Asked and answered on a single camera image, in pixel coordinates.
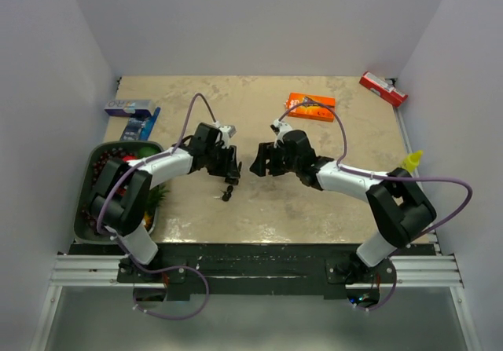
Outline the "orange black padlock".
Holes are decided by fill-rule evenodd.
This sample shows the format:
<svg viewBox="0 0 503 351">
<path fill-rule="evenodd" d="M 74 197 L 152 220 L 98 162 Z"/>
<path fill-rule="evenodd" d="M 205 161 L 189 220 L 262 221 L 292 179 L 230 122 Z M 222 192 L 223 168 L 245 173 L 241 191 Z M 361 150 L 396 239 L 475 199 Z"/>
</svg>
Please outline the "orange black padlock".
<svg viewBox="0 0 503 351">
<path fill-rule="evenodd" d="M 225 183 L 227 183 L 228 185 L 238 185 L 239 184 L 239 180 L 240 180 L 239 176 L 236 176 L 236 177 L 226 177 L 225 178 Z"/>
</svg>

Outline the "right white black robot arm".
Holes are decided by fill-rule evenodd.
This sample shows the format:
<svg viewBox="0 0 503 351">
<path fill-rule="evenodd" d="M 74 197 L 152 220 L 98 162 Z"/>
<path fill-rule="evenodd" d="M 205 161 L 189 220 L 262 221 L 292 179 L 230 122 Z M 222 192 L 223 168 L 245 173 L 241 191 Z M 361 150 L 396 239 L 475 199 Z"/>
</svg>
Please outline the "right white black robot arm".
<svg viewBox="0 0 503 351">
<path fill-rule="evenodd" d="M 377 231 L 333 268 L 343 283 L 369 282 L 384 259 L 419 237 L 437 216 L 406 170 L 375 174 L 338 164 L 333 158 L 317 155 L 302 130 L 259 144 L 250 171 L 259 177 L 294 173 L 307 187 L 342 193 L 369 204 Z"/>
</svg>

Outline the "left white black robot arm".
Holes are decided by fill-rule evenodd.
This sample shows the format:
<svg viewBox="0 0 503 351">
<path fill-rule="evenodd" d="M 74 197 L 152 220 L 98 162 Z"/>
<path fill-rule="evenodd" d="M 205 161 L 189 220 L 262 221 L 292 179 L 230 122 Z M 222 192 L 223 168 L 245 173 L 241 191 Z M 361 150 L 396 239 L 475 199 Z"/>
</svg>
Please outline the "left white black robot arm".
<svg viewBox="0 0 503 351">
<path fill-rule="evenodd" d="M 218 200 L 227 201 L 240 180 L 241 164 L 237 147 L 230 140 L 234 126 L 201 123 L 194 134 L 181 136 L 168 150 L 124 162 L 112 159 L 105 164 L 89 199 L 89 213 L 97 220 L 97 230 L 106 230 L 125 252 L 119 272 L 145 282 L 183 283 L 188 269 L 176 263 L 163 271 L 163 255 L 142 224 L 149 193 L 176 177 L 206 170 L 227 185 Z"/>
</svg>

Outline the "orange razor box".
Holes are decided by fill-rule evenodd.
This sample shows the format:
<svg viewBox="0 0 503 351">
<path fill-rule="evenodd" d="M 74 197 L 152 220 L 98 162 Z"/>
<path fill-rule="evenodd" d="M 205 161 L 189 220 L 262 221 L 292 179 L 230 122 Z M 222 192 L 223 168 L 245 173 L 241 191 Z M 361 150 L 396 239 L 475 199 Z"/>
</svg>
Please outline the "orange razor box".
<svg viewBox="0 0 503 351">
<path fill-rule="evenodd" d="M 289 117 L 322 122 L 333 122 L 335 120 L 333 112 L 336 107 L 336 99 L 334 97 L 290 93 L 285 102 L 285 108 L 290 109 L 297 104 L 300 104 L 300 106 L 290 111 L 288 113 Z"/>
</svg>

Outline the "orange toy pineapple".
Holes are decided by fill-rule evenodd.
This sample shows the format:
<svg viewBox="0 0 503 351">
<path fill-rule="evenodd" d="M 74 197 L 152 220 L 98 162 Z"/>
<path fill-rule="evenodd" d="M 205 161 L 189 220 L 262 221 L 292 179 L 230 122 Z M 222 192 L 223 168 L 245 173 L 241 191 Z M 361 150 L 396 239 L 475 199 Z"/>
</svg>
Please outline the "orange toy pineapple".
<svg viewBox="0 0 503 351">
<path fill-rule="evenodd" d="M 150 232 L 153 229 L 156 210 L 165 200 L 168 192 L 169 190 L 166 188 L 166 185 L 157 185 L 149 191 L 143 217 L 144 228 L 147 232 Z"/>
</svg>

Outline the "green lime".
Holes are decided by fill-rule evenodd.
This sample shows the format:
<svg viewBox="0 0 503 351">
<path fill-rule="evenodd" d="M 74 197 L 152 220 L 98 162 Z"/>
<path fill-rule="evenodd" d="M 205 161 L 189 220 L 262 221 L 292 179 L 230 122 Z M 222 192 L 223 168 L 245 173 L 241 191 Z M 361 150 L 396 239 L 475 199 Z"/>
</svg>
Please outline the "green lime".
<svg viewBox="0 0 503 351">
<path fill-rule="evenodd" d="M 138 150 L 138 158 L 144 159 L 152 155 L 155 155 L 157 152 L 158 151 L 154 147 L 145 146 Z"/>
</svg>

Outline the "red apple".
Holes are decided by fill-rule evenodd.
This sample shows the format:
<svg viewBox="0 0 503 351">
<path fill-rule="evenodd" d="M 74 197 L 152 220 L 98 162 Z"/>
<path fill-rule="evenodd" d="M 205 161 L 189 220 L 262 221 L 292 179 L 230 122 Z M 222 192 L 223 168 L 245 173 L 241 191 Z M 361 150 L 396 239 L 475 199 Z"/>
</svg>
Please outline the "red apple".
<svg viewBox="0 0 503 351">
<path fill-rule="evenodd" d="M 131 160 L 136 160 L 136 159 L 137 159 L 137 157 L 135 155 L 126 155 L 126 156 L 124 156 L 122 158 L 122 160 L 124 162 L 128 162 L 128 161 L 131 161 Z"/>
</svg>

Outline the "white blue toothpaste box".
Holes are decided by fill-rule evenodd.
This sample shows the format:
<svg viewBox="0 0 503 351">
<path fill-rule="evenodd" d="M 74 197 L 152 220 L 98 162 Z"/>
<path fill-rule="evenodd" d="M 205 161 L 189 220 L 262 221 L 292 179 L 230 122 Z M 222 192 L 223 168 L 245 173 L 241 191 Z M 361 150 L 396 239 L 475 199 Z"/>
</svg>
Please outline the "white blue toothpaste box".
<svg viewBox="0 0 503 351">
<path fill-rule="evenodd" d="M 111 100 L 104 107 L 109 116 L 148 118 L 152 116 L 156 106 L 151 100 Z"/>
</svg>

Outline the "red box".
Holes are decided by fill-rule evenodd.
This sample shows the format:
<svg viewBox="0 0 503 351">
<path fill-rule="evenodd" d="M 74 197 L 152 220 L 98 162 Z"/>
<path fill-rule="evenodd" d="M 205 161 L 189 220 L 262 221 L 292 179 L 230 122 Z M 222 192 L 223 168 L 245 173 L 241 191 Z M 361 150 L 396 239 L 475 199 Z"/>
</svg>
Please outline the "red box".
<svg viewBox="0 0 503 351">
<path fill-rule="evenodd" d="M 400 107 L 408 99 L 407 94 L 369 71 L 362 75 L 359 84 L 396 108 Z"/>
</svg>

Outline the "grey fruit tray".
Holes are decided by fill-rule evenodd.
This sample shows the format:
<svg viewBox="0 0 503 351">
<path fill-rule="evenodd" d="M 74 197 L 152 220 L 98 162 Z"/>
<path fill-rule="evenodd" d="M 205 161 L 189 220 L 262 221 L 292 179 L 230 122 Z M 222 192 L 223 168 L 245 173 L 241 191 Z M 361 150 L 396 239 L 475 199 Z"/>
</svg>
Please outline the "grey fruit tray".
<svg viewBox="0 0 503 351">
<path fill-rule="evenodd" d="M 110 158 L 125 157 L 127 154 L 138 156 L 139 151 L 144 147 L 153 148 L 155 153 L 163 150 L 160 144 L 153 141 L 110 141 L 99 144 L 90 153 L 75 212 L 73 231 L 76 242 L 96 245 L 112 244 L 108 236 L 96 233 L 95 221 L 85 214 L 87 200 L 99 173 Z"/>
</svg>

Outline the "dark red grape bunch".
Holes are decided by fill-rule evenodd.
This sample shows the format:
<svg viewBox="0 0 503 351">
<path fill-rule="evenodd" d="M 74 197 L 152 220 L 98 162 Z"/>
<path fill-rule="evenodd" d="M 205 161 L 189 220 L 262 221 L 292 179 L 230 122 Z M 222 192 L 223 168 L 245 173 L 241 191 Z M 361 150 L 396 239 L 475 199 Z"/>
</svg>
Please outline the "dark red grape bunch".
<svg viewBox="0 0 503 351">
<path fill-rule="evenodd" d="M 104 150 L 99 155 L 92 157 L 89 164 L 89 173 L 85 179 L 84 190 L 81 192 L 83 203 L 81 209 L 79 210 L 79 215 L 83 219 L 84 224 L 97 234 L 97 226 L 95 218 L 87 210 L 87 200 L 90 192 L 97 183 L 97 179 L 101 175 L 102 170 L 105 168 L 106 163 L 110 159 L 120 158 L 122 159 L 127 155 L 127 151 L 124 148 L 111 148 Z"/>
</svg>

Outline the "yellow glue bottle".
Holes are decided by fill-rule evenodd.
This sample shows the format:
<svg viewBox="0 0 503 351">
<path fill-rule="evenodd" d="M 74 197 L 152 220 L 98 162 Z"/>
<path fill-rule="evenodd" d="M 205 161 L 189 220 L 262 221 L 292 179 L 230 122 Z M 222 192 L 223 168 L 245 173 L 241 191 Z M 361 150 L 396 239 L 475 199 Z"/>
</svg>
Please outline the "yellow glue bottle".
<svg viewBox="0 0 503 351">
<path fill-rule="evenodd" d="M 423 153 L 422 150 L 409 153 L 400 163 L 400 167 L 412 174 L 420 165 Z"/>
</svg>

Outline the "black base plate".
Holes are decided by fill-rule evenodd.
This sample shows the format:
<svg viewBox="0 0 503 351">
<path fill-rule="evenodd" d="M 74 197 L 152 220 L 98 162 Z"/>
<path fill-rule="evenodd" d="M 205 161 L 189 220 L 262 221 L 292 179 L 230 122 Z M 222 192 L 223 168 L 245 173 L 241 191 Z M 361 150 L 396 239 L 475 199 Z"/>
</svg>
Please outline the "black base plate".
<svg viewBox="0 0 503 351">
<path fill-rule="evenodd" d="M 161 269 L 170 271 L 176 263 L 188 269 L 180 284 L 161 280 L 142 281 L 119 272 L 125 254 L 113 245 L 76 244 L 68 253 L 74 269 L 89 274 L 108 272 L 112 282 L 137 288 L 165 288 L 173 301 L 186 301 L 193 294 L 253 296 L 318 296 L 345 299 L 370 292 L 378 299 L 378 290 L 406 279 L 406 272 L 419 272 L 433 261 L 431 246 L 414 246 L 404 255 L 382 261 L 356 283 L 343 283 L 333 268 L 356 251 L 354 244 L 217 244 L 169 243 L 160 249 Z"/>
</svg>

